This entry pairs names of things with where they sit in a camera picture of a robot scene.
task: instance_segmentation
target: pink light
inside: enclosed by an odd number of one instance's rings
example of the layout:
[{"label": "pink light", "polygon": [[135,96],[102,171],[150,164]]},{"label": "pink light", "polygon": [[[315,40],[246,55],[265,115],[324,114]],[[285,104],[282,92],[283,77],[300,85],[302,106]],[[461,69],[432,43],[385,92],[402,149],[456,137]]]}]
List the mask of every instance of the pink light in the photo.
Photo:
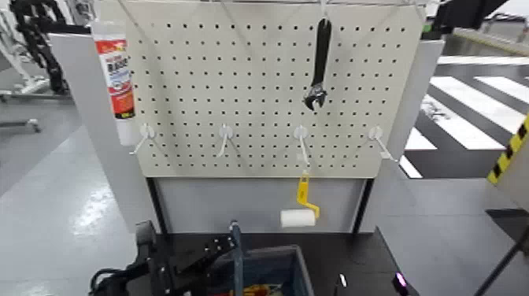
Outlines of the pink light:
[{"label": "pink light", "polygon": [[404,280],[404,276],[402,276],[402,274],[400,274],[399,272],[397,272],[397,279],[401,286],[406,287],[406,281]]}]

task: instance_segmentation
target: metal hook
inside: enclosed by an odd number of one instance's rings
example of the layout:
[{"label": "metal hook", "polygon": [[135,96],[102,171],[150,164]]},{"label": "metal hook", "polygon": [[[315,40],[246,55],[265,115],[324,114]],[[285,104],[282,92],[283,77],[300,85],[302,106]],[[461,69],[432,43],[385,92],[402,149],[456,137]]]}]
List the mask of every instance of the metal hook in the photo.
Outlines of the metal hook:
[{"label": "metal hook", "polygon": [[389,159],[391,161],[398,162],[398,160],[393,158],[390,151],[387,149],[386,145],[384,145],[384,143],[382,142],[381,140],[382,135],[383,135],[383,130],[380,126],[377,125],[371,130],[369,130],[368,138],[371,141],[376,141],[379,144],[380,149],[382,150],[380,151],[380,157],[382,157],[382,159]]},{"label": "metal hook", "polygon": [[295,130],[294,130],[294,137],[296,139],[299,139],[299,144],[301,146],[301,152],[303,153],[303,161],[305,161],[305,163],[307,165],[310,165],[310,162],[309,162],[309,158],[307,157],[307,150],[305,149],[305,143],[303,141],[304,138],[307,137],[307,135],[309,135],[309,131],[307,131],[307,129],[300,125],[298,126]]},{"label": "metal hook", "polygon": [[224,148],[226,147],[226,142],[228,139],[233,138],[233,129],[231,129],[226,124],[222,124],[222,127],[219,129],[219,135],[222,140],[222,147],[220,148],[219,153],[216,155],[217,157],[221,157],[224,155]]},{"label": "metal hook", "polygon": [[147,123],[142,124],[142,126],[139,127],[139,133],[142,135],[142,139],[139,141],[138,145],[136,145],[136,148],[134,148],[134,151],[129,152],[130,155],[136,155],[138,153],[139,149],[143,146],[143,143],[145,143],[145,141],[147,139],[149,139],[149,140],[154,142],[154,138],[156,138],[156,132]]}]

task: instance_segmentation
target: yellow roller handle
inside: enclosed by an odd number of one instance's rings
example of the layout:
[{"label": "yellow roller handle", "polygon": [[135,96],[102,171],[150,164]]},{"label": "yellow roller handle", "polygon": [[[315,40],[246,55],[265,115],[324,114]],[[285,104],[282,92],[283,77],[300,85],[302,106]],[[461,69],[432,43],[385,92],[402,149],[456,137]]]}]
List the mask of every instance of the yellow roller handle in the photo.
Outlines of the yellow roller handle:
[{"label": "yellow roller handle", "polygon": [[309,174],[303,172],[301,178],[299,178],[298,184],[298,204],[306,206],[314,211],[316,219],[320,217],[320,207],[307,202],[307,195],[309,194]]}]

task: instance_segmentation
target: paint roller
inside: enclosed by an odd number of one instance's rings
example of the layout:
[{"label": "paint roller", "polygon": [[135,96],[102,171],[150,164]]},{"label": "paint roller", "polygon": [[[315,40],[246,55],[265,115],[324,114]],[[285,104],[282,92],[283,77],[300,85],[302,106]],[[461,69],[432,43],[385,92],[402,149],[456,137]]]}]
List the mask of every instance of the paint roller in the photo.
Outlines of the paint roller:
[{"label": "paint roller", "polygon": [[307,209],[284,209],[281,211],[281,227],[298,228],[316,225],[316,220],[320,217],[320,207],[307,201],[309,193],[309,174],[303,171],[298,184],[298,204]]}]

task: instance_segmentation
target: white hook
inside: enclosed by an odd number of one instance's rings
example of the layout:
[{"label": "white hook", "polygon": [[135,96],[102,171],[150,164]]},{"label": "white hook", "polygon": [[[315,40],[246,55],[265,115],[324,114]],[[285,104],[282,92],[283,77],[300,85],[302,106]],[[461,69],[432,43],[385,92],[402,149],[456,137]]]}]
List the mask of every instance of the white hook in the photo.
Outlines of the white hook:
[{"label": "white hook", "polygon": [[307,150],[305,149],[305,143],[303,142],[303,139],[306,138],[307,135],[309,135],[309,131],[307,131],[302,125],[294,130],[294,137],[299,139],[299,145],[301,146],[301,152],[303,153],[303,161],[305,161],[307,165],[310,165],[309,158],[307,157]]},{"label": "white hook", "polygon": [[329,20],[329,16],[327,15],[327,0],[320,0],[320,8],[321,8],[321,18],[324,18],[325,20]]},{"label": "white hook", "polygon": [[220,148],[219,153],[216,155],[217,157],[221,157],[224,155],[224,147],[226,147],[226,142],[228,139],[233,138],[233,129],[231,129],[226,124],[222,124],[222,127],[219,129],[219,135],[222,140],[222,147]]},{"label": "white hook", "polygon": [[391,161],[398,162],[398,160],[393,158],[390,151],[386,148],[386,145],[384,145],[384,143],[382,142],[381,140],[382,134],[383,134],[382,128],[377,125],[371,130],[369,130],[368,138],[372,141],[376,141],[379,144],[380,149],[382,150],[380,151],[380,156],[382,157],[382,159],[389,159]]},{"label": "white hook", "polygon": [[136,145],[136,148],[134,148],[134,151],[129,152],[130,155],[136,155],[139,151],[139,148],[143,146],[143,143],[145,143],[147,139],[154,141],[154,138],[156,138],[156,132],[147,123],[142,124],[142,126],[139,127],[139,133],[140,135],[142,135],[142,139],[139,141],[138,145]]}]

